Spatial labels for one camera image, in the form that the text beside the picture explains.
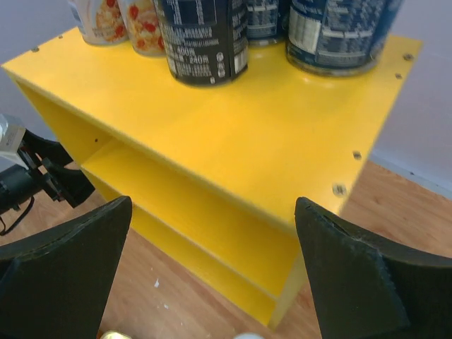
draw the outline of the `can label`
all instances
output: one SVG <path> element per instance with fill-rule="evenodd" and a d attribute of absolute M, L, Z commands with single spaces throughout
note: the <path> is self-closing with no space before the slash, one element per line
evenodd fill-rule
<path fill-rule="evenodd" d="M 163 38 L 152 0 L 118 0 L 133 48 L 144 55 L 163 55 Z"/>
<path fill-rule="evenodd" d="M 213 85 L 247 68 L 243 0 L 155 0 L 172 75 L 191 85 Z"/>
<path fill-rule="evenodd" d="M 127 40 L 117 0 L 69 0 L 80 33 L 90 44 L 116 44 Z"/>
<path fill-rule="evenodd" d="M 323 69 L 356 69 L 383 50 L 403 0 L 293 0 L 287 53 Z"/>
<path fill-rule="evenodd" d="M 287 36 L 290 0 L 247 0 L 248 41 Z"/>

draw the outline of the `black cable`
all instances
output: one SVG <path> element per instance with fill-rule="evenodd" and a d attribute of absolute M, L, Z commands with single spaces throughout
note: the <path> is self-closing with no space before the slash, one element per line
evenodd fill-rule
<path fill-rule="evenodd" d="M 3 221 L 3 219 L 0 217 L 0 221 L 3 224 L 3 230 L 0 231 L 0 237 L 4 237 L 5 235 L 7 235 L 9 232 L 11 232 L 12 230 L 14 230 L 22 221 L 23 218 L 25 218 L 27 216 L 27 214 L 31 211 L 33 204 L 35 203 L 35 197 L 32 196 L 30 198 L 30 203 L 28 204 L 27 208 L 22 212 L 22 214 L 19 216 L 19 218 L 17 218 L 17 220 L 15 222 L 13 222 L 13 224 L 6 229 L 6 225 L 5 222 Z"/>

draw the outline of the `yellow shelf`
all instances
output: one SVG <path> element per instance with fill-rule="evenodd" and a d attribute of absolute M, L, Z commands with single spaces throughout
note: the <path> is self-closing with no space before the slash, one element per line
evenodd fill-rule
<path fill-rule="evenodd" d="M 307 282 L 296 198 L 340 212 L 420 47 L 391 37 L 373 71 L 337 79 L 297 70 L 279 44 L 252 49 L 233 83 L 192 88 L 164 59 L 74 29 L 3 68 L 96 189 L 132 197 L 133 228 L 275 327 Z"/>
<path fill-rule="evenodd" d="M 300 253 L 296 237 L 119 141 L 82 168 L 273 298 L 282 292 Z"/>
<path fill-rule="evenodd" d="M 285 59 L 284 44 L 250 51 L 249 70 L 217 88 L 175 81 L 164 59 L 126 42 L 84 43 L 77 29 L 3 65 L 13 79 L 116 138 L 171 162 L 224 194 L 293 227 L 295 199 L 338 213 L 421 42 L 390 37 L 378 67 L 359 77 L 322 78 Z M 395 77 L 399 73 L 403 78 Z"/>

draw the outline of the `gray wall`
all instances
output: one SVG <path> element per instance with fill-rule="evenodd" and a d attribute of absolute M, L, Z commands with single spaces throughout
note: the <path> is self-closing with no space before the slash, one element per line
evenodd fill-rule
<path fill-rule="evenodd" d="M 374 159 L 452 191 L 450 13 L 452 0 L 405 0 L 393 32 L 422 39 L 425 46 L 376 144 Z M 73 26 L 66 0 L 0 0 L 0 62 Z M 52 137 L 3 71 L 0 112 L 19 116 L 35 133 Z M 0 162 L 0 169 L 5 166 Z"/>

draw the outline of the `dark blue can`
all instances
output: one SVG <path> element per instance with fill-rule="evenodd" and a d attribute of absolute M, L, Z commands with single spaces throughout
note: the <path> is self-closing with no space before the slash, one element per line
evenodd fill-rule
<path fill-rule="evenodd" d="M 248 66 L 244 0 L 154 0 L 172 75 L 218 85 Z"/>
<path fill-rule="evenodd" d="M 287 37 L 291 2 L 292 0 L 247 0 L 250 45 L 266 46 Z"/>
<path fill-rule="evenodd" d="M 378 62 L 403 0 L 292 0 L 287 58 L 330 76 Z"/>

